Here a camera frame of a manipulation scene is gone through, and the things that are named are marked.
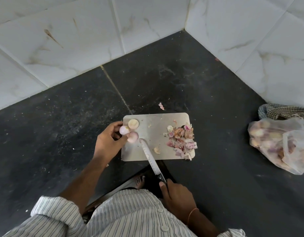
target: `knife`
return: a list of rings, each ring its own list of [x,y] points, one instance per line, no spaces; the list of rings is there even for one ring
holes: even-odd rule
[[[143,151],[145,153],[145,156],[147,157],[147,159],[148,159],[148,161],[150,163],[150,166],[152,167],[152,170],[153,170],[154,174],[156,175],[156,177],[160,181],[163,181],[166,184],[166,180],[165,180],[165,178],[164,178],[164,176],[163,176],[163,174],[162,174],[159,166],[157,165],[157,163],[156,163],[156,161],[155,161],[155,159],[154,159],[154,157],[153,157],[153,155],[152,155],[152,153],[151,153],[151,151],[150,151],[147,143],[145,142],[144,139],[139,139],[139,142],[140,142],[140,144],[142,146],[142,149],[143,149]]]

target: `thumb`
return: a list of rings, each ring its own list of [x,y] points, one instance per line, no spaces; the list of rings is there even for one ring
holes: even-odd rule
[[[129,134],[126,134],[116,141],[116,145],[118,149],[121,149],[127,143],[128,137]]]
[[[159,185],[160,185],[160,188],[161,188],[161,191],[162,191],[162,195],[163,195],[164,200],[170,199],[170,196],[169,196],[169,194],[168,194],[168,190],[167,190],[166,184],[165,184],[163,181],[161,181],[161,182],[159,183]]]

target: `stainless steel cutting board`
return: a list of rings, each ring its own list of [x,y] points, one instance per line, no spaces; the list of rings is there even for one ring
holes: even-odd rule
[[[177,127],[190,124],[187,113],[166,113],[166,114],[148,114],[148,115],[128,115],[123,119],[124,125],[127,125],[129,120],[137,119],[139,127],[135,130],[139,138],[142,138],[148,144],[154,159],[181,159],[175,155],[172,147],[168,147],[168,137],[164,137],[163,133],[167,132],[167,126],[174,126],[174,120],[177,121]],[[161,153],[156,154],[153,149],[159,147]],[[195,156],[195,150],[192,150],[191,156]],[[139,141],[131,144],[127,142],[121,149],[121,159],[123,161],[147,160],[142,146]]]

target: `white striped shirt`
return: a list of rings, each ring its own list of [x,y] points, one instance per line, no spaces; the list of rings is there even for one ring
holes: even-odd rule
[[[40,197],[30,215],[31,218],[4,237],[195,237],[147,190],[119,191],[94,211],[87,225],[78,207],[62,197]],[[241,229],[229,229],[219,237],[245,237],[245,233]]]

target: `bag of onions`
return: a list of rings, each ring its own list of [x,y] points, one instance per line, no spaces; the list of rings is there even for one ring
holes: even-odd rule
[[[295,175],[304,173],[304,120],[262,119],[249,124],[250,145],[276,166]]]

